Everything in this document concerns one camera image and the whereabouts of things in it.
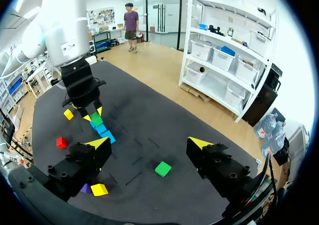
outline purple block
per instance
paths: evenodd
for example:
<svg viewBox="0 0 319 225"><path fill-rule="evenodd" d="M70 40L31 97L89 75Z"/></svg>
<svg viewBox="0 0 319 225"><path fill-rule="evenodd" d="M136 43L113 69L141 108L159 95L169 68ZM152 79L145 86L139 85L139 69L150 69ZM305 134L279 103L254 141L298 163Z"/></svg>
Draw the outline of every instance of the purple block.
<svg viewBox="0 0 319 225"><path fill-rule="evenodd" d="M85 184L85 185L83 186L83 188L81 188L81 192L84 192L84 193L86 193L86 194L91 193L91 192L92 192L92 190L91 190L91 185Z"/></svg>

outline gray mat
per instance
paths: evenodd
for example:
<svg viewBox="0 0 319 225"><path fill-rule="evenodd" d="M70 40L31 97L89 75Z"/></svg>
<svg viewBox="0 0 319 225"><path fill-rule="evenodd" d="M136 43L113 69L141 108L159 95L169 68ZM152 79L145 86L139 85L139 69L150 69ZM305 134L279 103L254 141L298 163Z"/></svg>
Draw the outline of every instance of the gray mat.
<svg viewBox="0 0 319 225"><path fill-rule="evenodd" d="M100 87L102 118L117 139L113 155L98 176L109 194L94 197L80 192L69 203L102 217L137 223L206 225L220 219L228 202L197 174L185 153L188 136L225 144L234 159L251 167L253 177L257 174L255 160L181 106L112 64L99 62L92 72L107 82ZM45 173L48 165L67 154L55 146L56 138L64 137L69 144L99 138L71 106L75 117L71 121L64 117L64 96L65 91L53 87L35 105L34 161ZM154 172L161 161L172 166L164 178Z"/></svg>

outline purple t-shirt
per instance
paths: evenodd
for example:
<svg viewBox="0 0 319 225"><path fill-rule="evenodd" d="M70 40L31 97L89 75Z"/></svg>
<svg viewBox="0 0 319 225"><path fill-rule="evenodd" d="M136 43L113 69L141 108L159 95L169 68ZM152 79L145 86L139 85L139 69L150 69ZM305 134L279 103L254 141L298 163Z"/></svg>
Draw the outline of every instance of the purple t-shirt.
<svg viewBox="0 0 319 225"><path fill-rule="evenodd" d="M136 31L136 21L139 20L139 14L136 11L132 11L131 13L126 12L124 14L124 20L126 23L126 31Z"/></svg>

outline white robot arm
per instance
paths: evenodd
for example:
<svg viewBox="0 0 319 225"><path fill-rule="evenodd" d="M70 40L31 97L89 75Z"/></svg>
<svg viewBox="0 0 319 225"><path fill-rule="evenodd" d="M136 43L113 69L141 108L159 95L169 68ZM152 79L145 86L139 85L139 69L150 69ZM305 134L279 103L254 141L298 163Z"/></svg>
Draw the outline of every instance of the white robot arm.
<svg viewBox="0 0 319 225"><path fill-rule="evenodd" d="M89 51L87 38L86 0L43 0L39 14L25 30L2 76L46 49L52 66L66 66Z"/></svg>

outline green block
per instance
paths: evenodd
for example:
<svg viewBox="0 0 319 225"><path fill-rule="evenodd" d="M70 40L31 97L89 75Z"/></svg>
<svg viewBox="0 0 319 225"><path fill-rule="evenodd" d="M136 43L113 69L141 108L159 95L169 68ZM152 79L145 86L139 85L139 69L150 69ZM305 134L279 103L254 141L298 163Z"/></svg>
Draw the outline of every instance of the green block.
<svg viewBox="0 0 319 225"><path fill-rule="evenodd" d="M92 122L93 122L93 124L94 124L95 126L99 126L100 124L103 124L103 120L102 120L101 117L99 117L99 118L93 120Z"/></svg>
<svg viewBox="0 0 319 225"><path fill-rule="evenodd" d="M93 113L93 114L90 115L90 118L91 118L91 120L93 121L93 120L96 120L96 119L98 119L98 118L101 118L101 116L99 115L98 112L95 112L95 113Z"/></svg>
<svg viewBox="0 0 319 225"><path fill-rule="evenodd" d="M162 177L165 177L165 175L171 170L171 166L168 165L167 163L165 162L161 162L155 169L155 172L162 176Z"/></svg>

